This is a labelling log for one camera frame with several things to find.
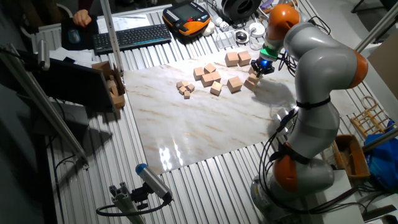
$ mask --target robotic arm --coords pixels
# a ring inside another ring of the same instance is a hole
[[[340,124],[329,94],[355,87],[368,72],[364,57],[305,20],[308,19],[294,8],[277,5],[270,14],[260,57],[252,61],[257,77],[274,71],[272,63],[282,47],[298,61],[295,128],[273,156],[276,160],[272,177],[264,180],[260,174],[251,186],[252,199],[263,212],[272,202],[261,184],[266,184],[279,202],[291,202],[333,185],[332,168],[323,160],[314,159],[334,141]]]

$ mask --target person's hand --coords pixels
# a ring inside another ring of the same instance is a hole
[[[91,22],[91,17],[86,9],[82,9],[73,16],[73,22],[78,26],[86,27]]]

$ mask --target desk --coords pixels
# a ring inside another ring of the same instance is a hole
[[[166,6],[118,15],[145,13],[151,24],[160,24],[163,22],[161,15],[164,8]],[[307,0],[300,1],[300,9],[311,17],[316,15]],[[170,44],[126,50],[121,53],[122,63],[126,70],[137,70],[219,52],[221,50],[215,45],[218,32],[217,29],[209,37],[195,38],[187,45],[173,40]],[[49,43],[49,49],[55,50],[61,46],[60,34],[60,24],[41,27],[40,32],[32,36],[33,46],[38,40],[44,39]],[[99,62],[114,62],[113,54],[97,56],[94,59]],[[357,112],[341,118],[339,134],[355,134],[363,142],[363,137],[356,132],[349,119],[364,109],[360,99],[373,93],[365,83],[347,92],[356,105]],[[142,180],[134,169],[137,164],[146,163],[146,158],[127,97],[126,106],[119,114],[96,114],[90,120],[89,128],[83,148],[87,151],[90,168],[75,169],[73,163],[67,162],[57,170],[61,202],[58,201],[55,187],[54,199],[58,221],[62,222],[61,203],[65,223],[128,223],[126,218],[106,218],[95,213],[96,208],[111,204],[111,194],[108,193],[110,185],[125,181],[130,190],[142,185]],[[144,215],[147,223],[264,222],[264,217],[250,198],[250,184],[257,174],[262,144],[250,145],[160,175],[172,190],[175,201],[158,212]],[[59,141],[55,141],[54,147],[58,149],[54,150],[55,163],[71,155],[70,150],[62,147]],[[51,164],[53,161],[49,149],[48,153]],[[50,171],[55,186],[53,171]],[[159,205],[159,199],[151,195],[150,208]],[[341,215],[352,212],[339,211]]]

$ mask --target small wooden block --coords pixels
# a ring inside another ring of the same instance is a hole
[[[124,97],[123,96],[117,96],[115,98],[113,98],[113,103],[116,107],[116,109],[120,109],[124,106],[125,102],[124,102]]]
[[[253,82],[254,84],[257,84],[257,83],[259,83],[260,78],[257,78],[257,76],[252,73],[252,74],[249,75],[248,80],[250,82]]]
[[[118,92],[118,89],[116,88],[116,86],[112,86],[111,91],[114,96],[119,96],[119,92]]]
[[[254,71],[253,67],[250,66],[250,69],[249,69],[249,71],[248,71],[248,74],[255,74],[255,73],[256,73],[256,71]]]
[[[185,88],[184,86],[181,86],[181,88],[178,91],[180,92],[181,95],[183,95],[186,90],[187,90],[187,88]]]
[[[116,83],[113,80],[107,80],[106,85],[108,86],[109,90],[112,89],[112,86],[116,87]]]
[[[183,87],[184,86],[184,84],[182,83],[182,82],[178,82],[177,84],[176,84],[176,87],[177,87],[177,89],[179,90],[181,87]]]
[[[223,87],[223,84],[218,83],[218,82],[213,82],[213,84],[211,86],[210,93],[214,94],[216,96],[220,95],[221,87]]]
[[[211,77],[213,77],[214,82],[221,82],[221,75],[218,72],[210,73]]]
[[[203,84],[203,87],[211,86],[213,84],[213,75],[212,74],[202,75],[201,83]]]
[[[251,91],[254,91],[256,84],[254,84],[253,82],[250,82],[249,80],[244,81],[243,84],[246,88],[248,88]]]
[[[230,52],[225,55],[225,64],[227,67],[238,66],[238,53]]]
[[[195,90],[195,86],[192,85],[192,84],[189,84],[189,85],[187,86],[187,90],[191,93],[191,92],[193,92],[193,91]]]
[[[184,92],[184,99],[189,99],[191,97],[191,93],[189,91]]]
[[[242,88],[242,82],[239,77],[230,78],[226,84],[228,86],[231,93],[235,93]]]
[[[206,65],[204,71],[205,71],[205,74],[209,74],[211,72],[215,72],[216,67],[214,67],[214,65],[212,63],[209,63],[208,65]]]
[[[250,64],[251,56],[248,51],[238,53],[238,57],[239,57],[238,63],[240,67]]]
[[[202,67],[195,68],[193,70],[193,77],[195,78],[195,81],[199,81],[201,79],[201,76],[204,74],[205,74],[205,71],[203,70]]]

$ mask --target orange controller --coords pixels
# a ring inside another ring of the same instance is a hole
[[[193,37],[210,22],[209,13],[194,2],[182,2],[163,10],[163,20],[175,32]]]

